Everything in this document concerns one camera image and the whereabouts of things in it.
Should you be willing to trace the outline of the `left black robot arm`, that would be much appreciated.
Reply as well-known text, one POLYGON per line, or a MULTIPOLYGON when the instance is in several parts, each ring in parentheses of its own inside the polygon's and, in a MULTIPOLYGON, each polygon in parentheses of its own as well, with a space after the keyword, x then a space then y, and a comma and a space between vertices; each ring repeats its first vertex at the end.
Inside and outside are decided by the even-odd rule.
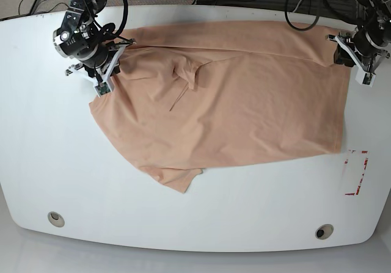
POLYGON ((292 29, 305 32, 315 27, 321 6, 324 6, 338 20, 354 25, 354 32, 328 35, 326 38, 337 43, 334 63, 346 67, 357 67, 356 81, 369 86, 376 77, 376 69, 384 59, 390 57, 387 47, 390 45, 390 0, 355 0, 357 16, 348 17, 336 11, 330 5, 332 0, 317 0, 316 15, 307 27, 296 27, 288 17, 288 4, 285 0, 285 21, 292 29))

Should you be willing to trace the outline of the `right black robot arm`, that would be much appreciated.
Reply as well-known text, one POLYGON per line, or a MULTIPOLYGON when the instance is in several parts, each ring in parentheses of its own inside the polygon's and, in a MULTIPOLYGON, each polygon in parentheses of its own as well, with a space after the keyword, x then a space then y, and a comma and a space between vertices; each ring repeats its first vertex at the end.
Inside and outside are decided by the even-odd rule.
POLYGON ((101 26, 96 17, 107 0, 70 0, 60 28, 53 32, 53 45, 64 58, 78 63, 65 70, 65 75, 77 75, 91 82, 97 95, 114 90, 112 77, 120 73, 120 56, 135 39, 122 37, 128 19, 128 0, 123 1, 123 16, 119 28, 114 23, 101 26))

